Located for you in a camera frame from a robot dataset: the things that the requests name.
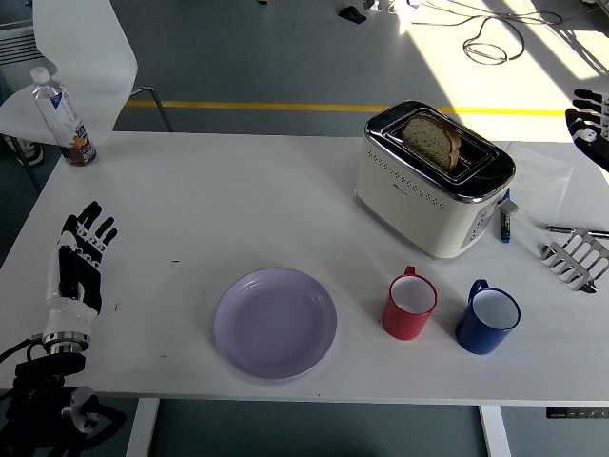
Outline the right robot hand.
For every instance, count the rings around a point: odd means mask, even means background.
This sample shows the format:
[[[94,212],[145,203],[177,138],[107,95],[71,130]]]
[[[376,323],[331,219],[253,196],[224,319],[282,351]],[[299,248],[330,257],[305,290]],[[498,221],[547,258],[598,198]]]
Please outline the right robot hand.
[[[575,146],[601,169],[608,170],[608,93],[575,89],[565,111],[566,127]]]

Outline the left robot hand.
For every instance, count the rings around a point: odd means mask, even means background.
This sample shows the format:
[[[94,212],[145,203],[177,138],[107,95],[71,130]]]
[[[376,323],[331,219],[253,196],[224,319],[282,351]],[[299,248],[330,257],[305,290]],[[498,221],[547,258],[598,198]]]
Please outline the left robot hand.
[[[80,214],[70,215],[51,252],[46,305],[49,320],[43,340],[59,335],[90,338],[90,327],[102,309],[100,267],[109,244],[118,234],[114,219],[101,222],[102,206],[93,201]]]

